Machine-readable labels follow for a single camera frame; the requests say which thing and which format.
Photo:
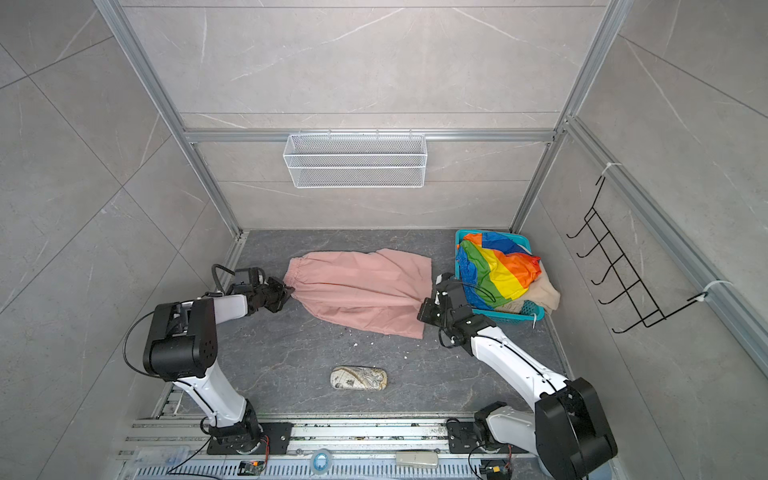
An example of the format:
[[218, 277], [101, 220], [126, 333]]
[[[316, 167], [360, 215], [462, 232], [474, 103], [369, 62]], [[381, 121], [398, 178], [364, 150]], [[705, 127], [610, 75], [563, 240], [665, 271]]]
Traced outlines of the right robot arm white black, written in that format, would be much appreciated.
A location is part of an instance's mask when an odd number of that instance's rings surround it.
[[599, 395], [583, 378], [569, 379], [517, 346], [488, 316], [474, 311], [463, 283], [438, 276], [419, 321], [438, 330], [445, 348], [461, 348], [489, 366], [526, 402], [526, 412], [504, 402], [477, 411], [478, 449], [511, 446], [535, 455], [553, 479], [587, 479], [618, 454]]

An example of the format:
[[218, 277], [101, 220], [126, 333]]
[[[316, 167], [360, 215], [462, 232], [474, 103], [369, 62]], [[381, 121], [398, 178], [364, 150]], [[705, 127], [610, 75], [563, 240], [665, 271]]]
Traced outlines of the teal plastic basket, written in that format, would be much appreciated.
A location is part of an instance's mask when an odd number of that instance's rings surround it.
[[541, 321], [544, 303], [534, 300], [549, 286], [541, 259], [523, 236], [486, 230], [455, 234], [455, 276], [470, 305], [506, 322]]

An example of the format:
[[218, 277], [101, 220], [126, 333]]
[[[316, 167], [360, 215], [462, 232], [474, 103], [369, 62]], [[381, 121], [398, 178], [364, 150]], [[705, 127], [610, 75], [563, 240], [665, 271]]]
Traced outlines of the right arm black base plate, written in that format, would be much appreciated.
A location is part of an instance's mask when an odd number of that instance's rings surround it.
[[486, 453], [522, 454], [526, 450], [513, 444], [503, 444], [496, 441], [489, 428], [481, 421], [460, 421], [457, 418], [448, 418], [445, 422], [447, 430], [449, 450], [453, 454], [468, 454], [478, 448]]

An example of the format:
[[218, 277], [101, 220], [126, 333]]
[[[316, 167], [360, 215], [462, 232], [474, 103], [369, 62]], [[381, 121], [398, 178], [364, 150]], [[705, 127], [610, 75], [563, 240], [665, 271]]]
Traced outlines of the pink shorts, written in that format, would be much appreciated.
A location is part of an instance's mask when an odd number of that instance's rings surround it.
[[320, 320], [421, 339], [424, 323], [417, 315], [432, 292], [432, 260], [391, 249], [310, 252], [290, 260], [284, 283]]

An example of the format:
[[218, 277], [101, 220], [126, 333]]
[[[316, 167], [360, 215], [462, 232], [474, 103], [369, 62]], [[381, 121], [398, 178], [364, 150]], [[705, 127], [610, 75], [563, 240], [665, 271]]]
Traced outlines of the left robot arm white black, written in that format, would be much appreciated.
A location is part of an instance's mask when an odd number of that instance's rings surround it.
[[267, 435], [250, 401], [221, 370], [217, 326], [261, 309], [277, 313], [294, 292], [259, 267], [211, 267], [214, 290], [181, 302], [160, 304], [142, 357], [144, 373], [182, 389], [203, 411], [203, 430], [211, 443], [238, 453], [255, 451]]

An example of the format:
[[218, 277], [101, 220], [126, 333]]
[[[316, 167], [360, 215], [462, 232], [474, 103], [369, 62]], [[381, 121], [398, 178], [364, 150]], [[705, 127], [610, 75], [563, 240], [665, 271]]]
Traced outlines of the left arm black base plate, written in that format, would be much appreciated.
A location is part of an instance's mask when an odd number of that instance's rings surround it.
[[260, 425], [258, 435], [245, 435], [242, 441], [213, 439], [207, 447], [208, 455], [285, 455], [291, 440], [293, 423], [270, 422]]

